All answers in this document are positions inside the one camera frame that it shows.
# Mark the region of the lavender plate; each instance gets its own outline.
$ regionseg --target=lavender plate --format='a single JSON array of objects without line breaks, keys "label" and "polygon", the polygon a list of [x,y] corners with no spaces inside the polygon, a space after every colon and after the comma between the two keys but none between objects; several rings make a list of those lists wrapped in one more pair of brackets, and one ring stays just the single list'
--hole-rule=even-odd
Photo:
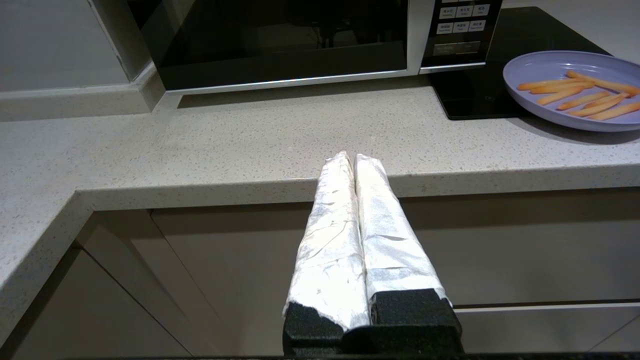
[{"label": "lavender plate", "polygon": [[[545,120],[588,131],[616,132],[640,129],[640,111],[606,121],[597,121],[575,117],[566,112],[556,110],[563,102],[601,92],[603,89],[597,86],[546,106],[536,103],[536,100],[545,95],[533,95],[528,91],[517,89],[518,85],[522,83],[564,79],[567,70],[575,70],[599,79],[640,87],[640,65],[614,58],[613,56],[580,51],[540,51],[538,53],[525,54],[509,61],[504,67],[502,75],[504,76],[507,91],[514,100],[523,108]],[[625,99],[621,104],[639,101],[640,95],[633,99]],[[579,110],[582,107],[583,105],[569,111]]]}]

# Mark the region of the black glass cooktop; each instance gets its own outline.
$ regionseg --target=black glass cooktop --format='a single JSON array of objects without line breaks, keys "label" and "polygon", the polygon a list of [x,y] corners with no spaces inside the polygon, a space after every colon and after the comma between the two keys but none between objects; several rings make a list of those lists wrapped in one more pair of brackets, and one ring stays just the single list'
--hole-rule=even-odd
[{"label": "black glass cooktop", "polygon": [[483,68],[439,72],[429,79],[451,120],[528,115],[507,93],[502,69],[517,56],[545,50],[609,54],[540,8],[502,9]]}]

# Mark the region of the microwave control panel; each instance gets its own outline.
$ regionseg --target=microwave control panel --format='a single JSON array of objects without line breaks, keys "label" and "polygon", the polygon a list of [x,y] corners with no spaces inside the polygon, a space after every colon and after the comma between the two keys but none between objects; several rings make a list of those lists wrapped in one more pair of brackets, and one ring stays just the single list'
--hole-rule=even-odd
[{"label": "microwave control panel", "polygon": [[422,67],[483,62],[502,0],[436,0]]}]

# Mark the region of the microwave button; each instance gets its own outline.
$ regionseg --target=microwave button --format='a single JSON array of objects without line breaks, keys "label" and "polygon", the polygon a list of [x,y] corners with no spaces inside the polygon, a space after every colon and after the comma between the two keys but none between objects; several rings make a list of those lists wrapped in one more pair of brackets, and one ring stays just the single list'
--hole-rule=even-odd
[{"label": "microwave button", "polygon": [[486,24],[486,20],[472,21],[471,25],[469,25],[469,32],[472,33],[474,31],[484,31],[485,24]]},{"label": "microwave button", "polygon": [[474,6],[474,14],[473,16],[487,16],[489,15],[489,5],[490,4],[482,4]]},{"label": "microwave button", "polygon": [[480,50],[480,41],[459,42],[456,49],[456,54],[477,53],[478,50]]},{"label": "microwave button", "polygon": [[453,55],[458,51],[458,45],[453,44],[440,44],[433,47],[433,56],[441,55]]},{"label": "microwave button", "polygon": [[466,33],[469,30],[469,21],[457,22],[453,26],[454,33]]},{"label": "microwave button", "polygon": [[471,13],[474,11],[473,5],[459,6],[456,17],[471,17]]},{"label": "microwave button", "polygon": [[452,32],[453,32],[453,23],[445,22],[443,24],[438,24],[438,31],[436,31],[436,35],[451,34]]},{"label": "microwave button", "polygon": [[453,19],[456,17],[456,7],[440,9],[441,19]]}]

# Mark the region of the speckled quartz countertop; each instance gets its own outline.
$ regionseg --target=speckled quartz countertop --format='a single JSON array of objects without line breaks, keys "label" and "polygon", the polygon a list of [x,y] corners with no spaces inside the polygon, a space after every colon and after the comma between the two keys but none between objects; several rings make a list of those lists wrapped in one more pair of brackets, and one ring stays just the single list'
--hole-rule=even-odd
[{"label": "speckled quartz countertop", "polygon": [[[620,3],[543,7],[640,62],[640,1]],[[310,201],[324,159],[343,149],[381,159],[400,197],[640,186],[640,133],[452,122],[424,77],[179,101],[0,122],[0,343],[92,211]]]}]

